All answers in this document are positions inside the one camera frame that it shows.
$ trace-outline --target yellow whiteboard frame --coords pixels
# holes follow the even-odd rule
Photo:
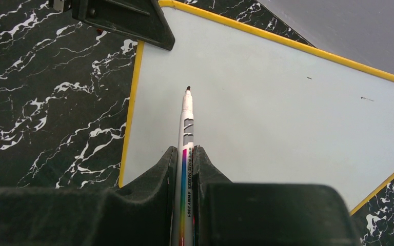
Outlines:
[[[267,32],[265,30],[249,26],[244,23],[240,23],[236,20],[229,19],[211,12],[208,12],[206,10],[202,10],[187,4],[183,4],[174,0],[159,0],[158,1],[159,6],[162,7],[170,7],[174,9],[178,9],[193,15],[197,15],[199,17],[205,18],[212,20],[214,22],[236,28],[238,30],[251,33],[253,35],[277,42],[282,45],[286,45],[289,47],[292,47],[297,50],[304,51],[306,53],[330,60],[332,62],[354,68],[356,70],[389,80],[394,82],[394,74],[390,74],[381,70],[378,70],[376,68],[372,68],[370,66],[358,63],[353,60],[349,60],[346,58],[343,58],[338,55],[334,55],[331,53],[328,53],[326,51],[298,43],[296,41],[293,41],[291,39],[279,36],[277,34]],[[144,49],[144,42],[138,41],[138,46],[136,49],[136,57],[135,57],[135,66],[133,69],[133,76],[132,76],[132,85],[131,85],[131,90],[130,90],[130,99],[129,99],[129,109],[128,109],[128,115],[127,115],[127,121],[126,121],[126,130],[125,130],[125,140],[123,144],[123,152],[122,152],[122,161],[120,165],[120,175],[119,175],[119,187],[121,188],[121,184],[123,183],[123,179],[125,176],[125,167],[126,167],[126,155],[127,155],[127,147],[129,145],[129,137],[130,137],[130,129],[132,126],[132,118],[133,118],[133,109],[135,106],[135,97],[136,97],[136,90],[138,87],[138,79],[140,76],[140,67],[141,67],[141,60],[143,58],[143,49]],[[394,179],[394,173],[392,173],[381,185],[379,185],[374,191],[372,191],[364,200],[362,200],[354,209],[351,210],[350,215],[353,215],[357,210],[359,210],[364,204],[366,204],[371,198],[373,198],[382,188],[384,188],[390,181]]]

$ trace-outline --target gray surface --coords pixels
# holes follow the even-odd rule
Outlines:
[[[317,48],[394,74],[394,1],[260,2]]]
[[[144,45],[125,183],[177,144],[187,86],[195,144],[234,182],[326,184],[352,209],[394,172],[394,83],[162,10],[176,43]]]

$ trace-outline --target rainbow stripe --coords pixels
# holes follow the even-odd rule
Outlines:
[[[182,152],[182,177],[181,177],[181,215],[180,215],[180,224],[179,224],[179,246],[184,245],[185,238],[185,204],[186,204],[186,194],[185,194],[185,185],[186,185],[186,149]]]

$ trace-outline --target gray wall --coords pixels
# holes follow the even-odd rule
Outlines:
[[[322,50],[394,74],[394,0],[260,0]]]

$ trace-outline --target marker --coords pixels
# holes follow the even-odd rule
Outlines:
[[[190,87],[185,91],[179,124],[178,167],[174,192],[172,246],[194,245],[192,209],[192,154],[194,151],[194,115]]]

